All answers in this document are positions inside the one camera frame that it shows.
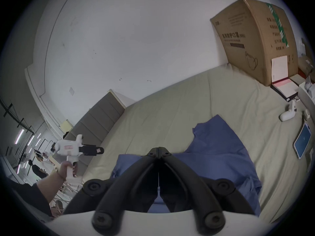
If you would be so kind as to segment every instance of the blue cloth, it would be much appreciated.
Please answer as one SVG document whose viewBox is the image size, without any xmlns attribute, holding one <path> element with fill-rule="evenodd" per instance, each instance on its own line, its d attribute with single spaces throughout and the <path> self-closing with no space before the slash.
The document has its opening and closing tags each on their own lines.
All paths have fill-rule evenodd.
<svg viewBox="0 0 315 236">
<path fill-rule="evenodd" d="M 197 124 L 192 131 L 194 140 L 187 150 L 173 156 L 186 163 L 199 176 L 231 180 L 259 216 L 261 210 L 258 195 L 262 184 L 238 136 L 219 115 L 205 123 Z M 112 177 L 120 176 L 140 158 L 137 155 L 119 155 Z M 159 213 L 169 210 L 158 195 L 148 212 Z"/>
</svg>

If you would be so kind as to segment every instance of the screw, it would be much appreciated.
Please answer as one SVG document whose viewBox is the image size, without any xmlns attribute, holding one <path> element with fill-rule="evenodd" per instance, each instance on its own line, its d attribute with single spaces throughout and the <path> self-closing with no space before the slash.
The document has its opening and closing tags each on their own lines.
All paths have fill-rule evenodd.
<svg viewBox="0 0 315 236">
<path fill-rule="evenodd" d="M 112 217 L 104 212 L 96 212 L 93 216 L 93 225 L 102 228 L 109 229 L 112 226 L 113 219 Z"/>
<path fill-rule="evenodd" d="M 97 191 L 98 189 L 100 189 L 100 184 L 99 183 L 90 183 L 89 184 L 89 190 Z"/>
<path fill-rule="evenodd" d="M 230 185 L 226 182 L 221 182 L 219 183 L 218 187 L 227 190 L 230 187 Z"/>
<path fill-rule="evenodd" d="M 206 218 L 204 219 L 204 223 L 208 228 L 216 229 L 216 228 L 224 226 L 225 219 L 221 212 L 215 211 L 215 212 L 209 213 L 206 216 Z"/>
</svg>

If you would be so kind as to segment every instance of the beige bed sheet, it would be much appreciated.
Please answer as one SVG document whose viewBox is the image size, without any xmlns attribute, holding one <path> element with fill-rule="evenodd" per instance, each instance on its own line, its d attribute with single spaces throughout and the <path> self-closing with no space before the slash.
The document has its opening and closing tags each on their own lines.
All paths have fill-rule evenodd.
<svg viewBox="0 0 315 236">
<path fill-rule="evenodd" d="M 262 190 L 260 218 L 272 222 L 295 201 L 307 178 L 305 156 L 298 159 L 293 142 L 302 124 L 301 102 L 296 116 L 281 122 L 288 103 L 230 64 L 188 78 L 126 108 L 101 144 L 104 154 L 94 157 L 84 181 L 108 179 L 119 154 L 146 155 L 153 147 L 171 153 L 186 150 L 192 128 L 219 114 L 234 130 L 255 164 Z M 314 124 L 308 124 L 314 133 Z"/>
</svg>

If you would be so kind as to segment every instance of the book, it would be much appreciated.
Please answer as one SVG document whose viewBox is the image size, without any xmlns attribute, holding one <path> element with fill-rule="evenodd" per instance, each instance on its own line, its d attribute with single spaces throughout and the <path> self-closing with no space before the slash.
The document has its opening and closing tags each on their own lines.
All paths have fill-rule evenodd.
<svg viewBox="0 0 315 236">
<path fill-rule="evenodd" d="M 298 94 L 299 87 L 288 78 L 287 56 L 271 59 L 271 88 L 279 93 L 287 102 Z"/>
</svg>

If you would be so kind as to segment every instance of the upholstered headboard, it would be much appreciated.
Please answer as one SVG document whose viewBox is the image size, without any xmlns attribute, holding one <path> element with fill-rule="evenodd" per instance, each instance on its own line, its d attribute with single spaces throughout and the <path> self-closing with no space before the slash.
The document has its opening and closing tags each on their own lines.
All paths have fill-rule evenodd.
<svg viewBox="0 0 315 236">
<path fill-rule="evenodd" d="M 110 90 L 78 121 L 64 139 L 74 141 L 77 135 L 82 134 L 83 144 L 100 146 L 124 111 L 124 105 Z M 65 156 L 57 153 L 53 155 L 53 158 L 59 163 L 66 160 Z M 85 155 L 79 157 L 77 175 L 84 174 L 92 158 Z"/>
</svg>

